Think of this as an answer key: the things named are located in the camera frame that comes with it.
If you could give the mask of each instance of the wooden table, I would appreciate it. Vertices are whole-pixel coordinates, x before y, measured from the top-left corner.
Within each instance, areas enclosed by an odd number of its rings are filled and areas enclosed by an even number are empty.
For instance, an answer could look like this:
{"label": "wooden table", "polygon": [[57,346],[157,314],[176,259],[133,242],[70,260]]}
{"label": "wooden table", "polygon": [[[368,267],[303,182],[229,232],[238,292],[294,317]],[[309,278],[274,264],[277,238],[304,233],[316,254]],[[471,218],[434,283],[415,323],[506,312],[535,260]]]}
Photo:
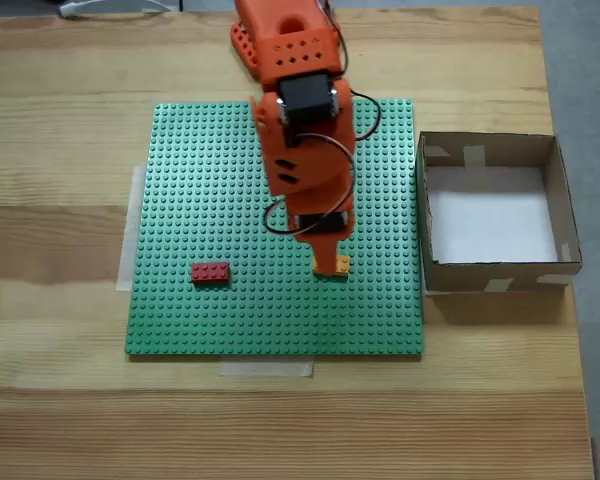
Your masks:
{"label": "wooden table", "polygon": [[[338,13],[351,83],[419,128],[551,132],[536,10]],[[155,103],[257,94],[233,19],[0,19],[0,478],[590,478],[570,290],[426,299],[420,362],[309,379],[125,358],[132,169]]]}

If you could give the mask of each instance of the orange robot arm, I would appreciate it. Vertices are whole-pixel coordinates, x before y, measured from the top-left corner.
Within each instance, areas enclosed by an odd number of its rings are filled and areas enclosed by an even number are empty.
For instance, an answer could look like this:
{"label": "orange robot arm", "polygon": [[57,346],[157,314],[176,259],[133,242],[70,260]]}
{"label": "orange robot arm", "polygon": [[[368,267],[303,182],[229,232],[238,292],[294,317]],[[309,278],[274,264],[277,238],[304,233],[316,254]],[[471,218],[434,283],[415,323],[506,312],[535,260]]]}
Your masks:
{"label": "orange robot arm", "polygon": [[231,39],[264,93],[252,103],[269,190],[287,207],[289,231],[267,229],[308,243],[318,271],[333,275],[338,242],[353,230],[356,141],[338,34],[317,0],[236,0],[236,8]]}

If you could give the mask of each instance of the tape strip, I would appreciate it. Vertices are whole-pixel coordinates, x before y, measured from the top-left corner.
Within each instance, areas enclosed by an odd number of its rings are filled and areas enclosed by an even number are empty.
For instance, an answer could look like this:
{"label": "tape strip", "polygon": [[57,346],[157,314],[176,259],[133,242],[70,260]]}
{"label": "tape strip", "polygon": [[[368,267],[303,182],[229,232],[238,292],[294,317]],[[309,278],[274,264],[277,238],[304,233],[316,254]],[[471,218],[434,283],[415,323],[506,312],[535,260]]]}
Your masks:
{"label": "tape strip", "polygon": [[571,249],[569,248],[569,244],[563,243],[561,251],[562,251],[562,261],[570,262],[571,261]]}
{"label": "tape strip", "polygon": [[484,145],[465,145],[462,147],[464,166],[484,167],[486,165]]}
{"label": "tape strip", "polygon": [[485,292],[506,292],[509,285],[513,282],[513,278],[492,278],[484,287]]}
{"label": "tape strip", "polygon": [[[179,7],[172,7],[170,5],[165,5],[169,9],[170,12],[179,12]],[[142,13],[165,13],[166,10],[164,8],[160,8],[157,5],[154,8],[151,7],[142,7]]]}
{"label": "tape strip", "polygon": [[442,147],[437,145],[425,145],[424,154],[427,157],[450,157],[451,155]]}
{"label": "tape strip", "polygon": [[540,275],[538,283],[554,283],[556,285],[570,285],[573,282],[573,275],[565,275],[562,273],[548,273],[546,275]]}
{"label": "tape strip", "polygon": [[140,213],[142,212],[142,195],[144,193],[144,180],[147,174],[147,165],[138,165],[133,169],[131,177],[131,190],[129,191],[129,205],[127,206],[127,221],[124,225],[122,250],[120,251],[120,265],[118,266],[118,282],[116,290],[130,292],[133,284],[133,271],[138,246],[138,232],[140,230]]}
{"label": "tape strip", "polygon": [[303,355],[223,356],[220,375],[238,377],[310,377],[313,357]]}

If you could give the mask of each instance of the open cardboard box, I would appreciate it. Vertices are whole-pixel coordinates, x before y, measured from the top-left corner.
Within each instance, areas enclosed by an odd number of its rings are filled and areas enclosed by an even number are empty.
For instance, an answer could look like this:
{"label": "open cardboard box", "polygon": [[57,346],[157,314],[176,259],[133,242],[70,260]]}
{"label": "open cardboard box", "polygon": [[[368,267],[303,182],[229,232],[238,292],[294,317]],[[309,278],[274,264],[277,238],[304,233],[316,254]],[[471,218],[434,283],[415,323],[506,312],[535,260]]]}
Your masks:
{"label": "open cardboard box", "polygon": [[417,169],[428,293],[562,289],[582,267],[554,136],[422,132]]}

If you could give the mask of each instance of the wire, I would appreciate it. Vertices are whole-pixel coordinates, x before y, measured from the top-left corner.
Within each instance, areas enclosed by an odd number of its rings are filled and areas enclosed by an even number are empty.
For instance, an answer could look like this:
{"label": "wire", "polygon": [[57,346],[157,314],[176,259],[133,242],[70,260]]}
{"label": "wire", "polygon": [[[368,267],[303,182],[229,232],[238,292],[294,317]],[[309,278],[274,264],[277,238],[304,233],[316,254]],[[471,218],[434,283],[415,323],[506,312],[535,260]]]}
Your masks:
{"label": "wire", "polygon": [[356,137],[356,142],[359,142],[361,140],[366,140],[367,138],[369,138],[378,129],[378,126],[380,125],[380,120],[382,120],[382,107],[375,98],[371,98],[369,95],[365,95],[364,93],[356,92],[353,88],[351,89],[351,95],[353,95],[354,97],[360,97],[369,100],[376,106],[376,120],[375,122],[373,122],[373,125],[366,133],[363,133],[359,137]]}
{"label": "wire", "polygon": [[344,41],[342,31],[340,30],[340,27],[338,26],[336,21],[333,19],[333,9],[331,8],[331,4],[329,4],[329,0],[324,0],[324,3],[322,3],[321,0],[316,1],[318,2],[320,10],[322,10],[322,13],[325,14],[327,20],[329,20],[329,23],[336,31],[338,39],[340,40],[340,46],[342,47],[342,53],[344,54],[344,66],[342,67],[342,71],[338,74],[338,76],[343,77],[344,74],[347,73],[347,69],[349,68],[349,50],[347,49],[347,42]]}
{"label": "wire", "polygon": [[[322,12],[327,17],[327,19],[329,20],[329,23],[331,23],[331,26],[336,31],[336,33],[338,34],[338,38],[340,39],[340,45],[342,46],[342,53],[344,54],[344,66],[342,67],[342,72],[340,72],[338,77],[343,77],[344,74],[347,72],[347,69],[349,68],[349,49],[347,48],[347,42],[345,41],[344,36],[342,35],[342,31],[340,30],[340,27],[336,24],[335,20],[333,19],[333,9],[331,8],[331,5],[329,4],[329,0],[324,0],[324,3],[322,0],[317,0],[317,2],[318,2],[318,6],[320,7]],[[366,133],[356,137],[356,142],[360,142],[362,140],[366,140],[367,138],[369,138],[378,129],[378,126],[380,125],[380,121],[382,120],[382,107],[380,106],[380,104],[378,103],[377,100],[375,100],[374,98],[371,98],[368,95],[365,95],[364,93],[356,92],[354,89],[351,89],[351,94],[354,97],[360,97],[360,98],[369,100],[376,106],[376,111],[377,111],[376,120],[373,122],[372,127]]]}
{"label": "wire", "polygon": [[[69,3],[65,3],[64,5],[60,5],[60,7],[58,8],[58,14],[62,17],[62,18],[67,18],[67,17],[72,17],[78,14],[78,10],[80,10],[82,7],[85,7],[87,5],[93,5],[95,3],[102,3],[102,2],[110,2],[111,0],[87,0],[85,2],[69,2]],[[162,11],[164,12],[170,12],[171,8],[169,8],[168,6],[166,6],[164,3],[160,3],[157,0],[142,0],[144,3],[150,3],[151,5],[154,5],[160,9],[162,9]]]}
{"label": "wire", "polygon": [[316,140],[320,140],[322,142],[326,142],[330,145],[333,145],[338,150],[340,150],[342,153],[344,153],[345,156],[347,157],[347,160],[349,161],[349,165],[351,165],[351,186],[349,187],[349,190],[347,190],[347,193],[345,193],[342,196],[342,198],[338,201],[338,203],[336,203],[332,208],[330,208],[329,211],[327,213],[325,213],[324,215],[322,215],[322,217],[320,217],[316,222],[312,223],[311,225],[309,225],[307,227],[294,228],[292,230],[278,230],[276,228],[269,226],[269,217],[276,210],[276,208],[278,208],[278,206],[282,202],[284,202],[284,199],[276,200],[274,203],[272,203],[271,205],[269,205],[267,207],[267,209],[264,211],[264,216],[263,216],[264,228],[266,228],[269,233],[273,233],[275,235],[299,235],[301,233],[308,232],[309,230],[313,230],[315,227],[320,225],[329,215],[331,215],[332,213],[335,213],[344,204],[344,202],[347,201],[347,199],[353,193],[353,189],[355,188],[355,184],[356,184],[356,171],[355,171],[355,165],[353,163],[353,155],[347,149],[347,147],[345,147],[342,143],[340,143],[338,140],[336,140],[333,137],[330,137],[328,135],[323,135],[321,133],[298,133],[296,135],[296,138],[299,138],[299,139],[315,138]]}

